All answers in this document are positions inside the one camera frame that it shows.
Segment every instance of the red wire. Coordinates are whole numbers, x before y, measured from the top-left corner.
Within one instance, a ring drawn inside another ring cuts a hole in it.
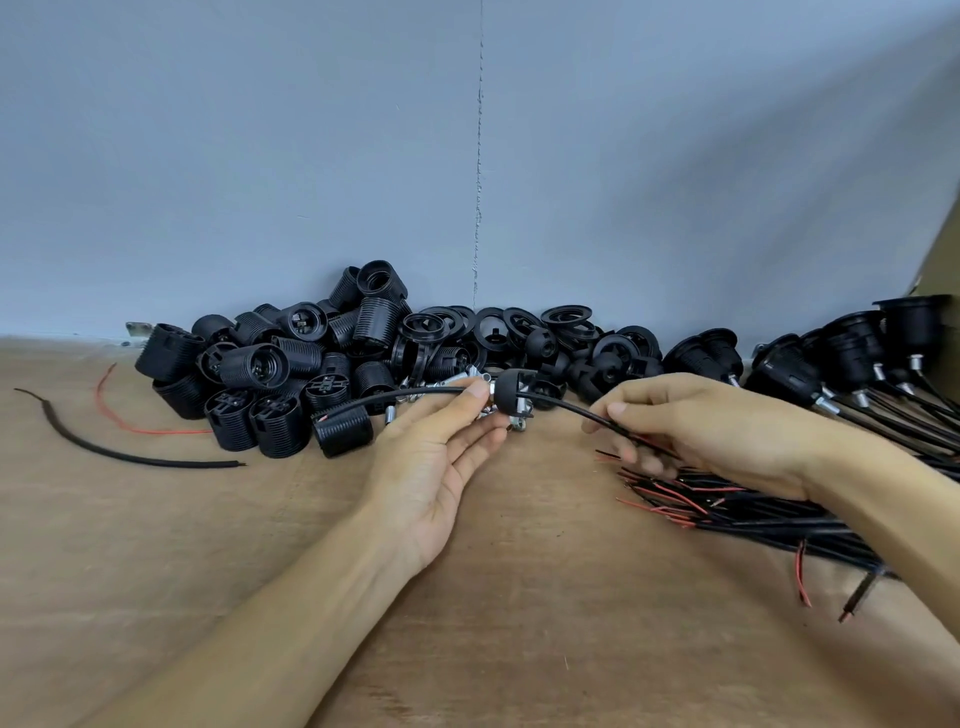
[[[110,409],[104,401],[104,387],[107,384],[107,377],[110,376],[115,368],[116,362],[110,364],[106,373],[100,377],[100,381],[97,382],[97,387],[93,391],[93,399],[97,403],[97,409],[100,410],[100,414],[112,420],[113,423],[121,429],[125,429],[128,432],[136,432],[140,435],[206,435],[213,431],[212,429],[141,429],[140,427],[134,427],[124,422],[120,415]]]
[[[800,541],[800,545],[797,546],[797,554],[793,558],[793,571],[797,576],[797,590],[800,593],[800,601],[804,604],[804,607],[812,607],[813,604],[810,602],[810,597],[806,593],[804,588],[804,554],[806,553],[806,539]]]

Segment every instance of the gray wall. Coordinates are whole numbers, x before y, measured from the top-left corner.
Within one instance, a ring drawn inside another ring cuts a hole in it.
[[[0,332],[189,326],[381,256],[413,305],[748,349],[909,285],[960,180],[960,0],[483,11],[8,2]]]

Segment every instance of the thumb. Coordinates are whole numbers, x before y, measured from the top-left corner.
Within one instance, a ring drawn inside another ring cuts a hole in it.
[[[675,402],[665,404],[628,404],[615,401],[607,405],[610,419],[639,435],[673,434],[677,419]]]
[[[442,410],[423,418],[417,429],[433,442],[445,445],[447,440],[477,419],[489,399],[490,384],[479,379]]]

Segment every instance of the wooden table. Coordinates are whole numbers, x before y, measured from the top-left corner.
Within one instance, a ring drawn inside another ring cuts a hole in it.
[[[323,536],[369,452],[314,445],[242,470],[113,462],[83,435],[217,457],[107,345],[0,342],[0,724],[67,726],[198,640]],[[901,584],[836,618],[859,574],[678,529],[628,497],[577,418],[538,414],[468,488],[453,538],[360,648],[313,725],[954,726],[960,648]]]

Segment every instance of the fingernail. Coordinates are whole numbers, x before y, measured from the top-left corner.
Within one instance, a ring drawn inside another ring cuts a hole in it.
[[[490,397],[490,385],[483,379],[473,382],[467,391],[479,400],[486,400]]]

